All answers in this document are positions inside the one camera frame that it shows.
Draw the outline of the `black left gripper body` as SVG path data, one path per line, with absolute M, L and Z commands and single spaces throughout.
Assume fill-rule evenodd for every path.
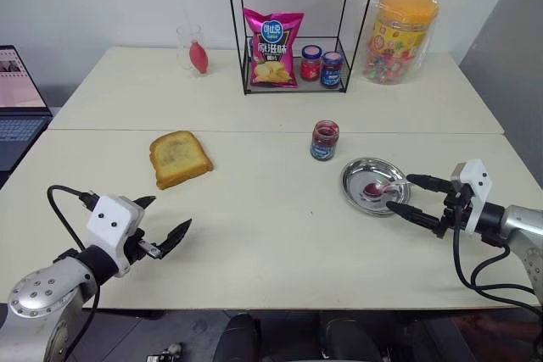
M 126 239 L 125 256 L 129 265 L 133 265 L 145 257 L 151 259 L 163 259 L 165 257 L 165 251 L 159 245 L 147 242 L 144 235 L 145 232 L 137 228 L 134 234 Z

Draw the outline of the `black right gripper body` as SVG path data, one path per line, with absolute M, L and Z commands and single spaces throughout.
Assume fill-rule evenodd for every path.
M 460 208 L 460 230 L 465 230 L 472 211 L 472 197 L 473 190 L 468 184 L 463 184 L 458 192 L 451 189 L 445 196 L 443 214 L 434 228 L 434 235 L 437 238 L 443 238 L 448 230 L 455 229 L 457 208 Z

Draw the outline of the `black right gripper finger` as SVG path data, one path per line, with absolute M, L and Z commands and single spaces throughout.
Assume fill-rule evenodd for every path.
M 413 185 L 432 192 L 450 192 L 452 184 L 431 175 L 408 174 L 406 179 Z
M 404 220 L 426 228 L 430 231 L 434 231 L 439 226 L 438 218 L 425 214 L 422 210 L 411 205 L 405 203 L 387 202 L 386 207 Z

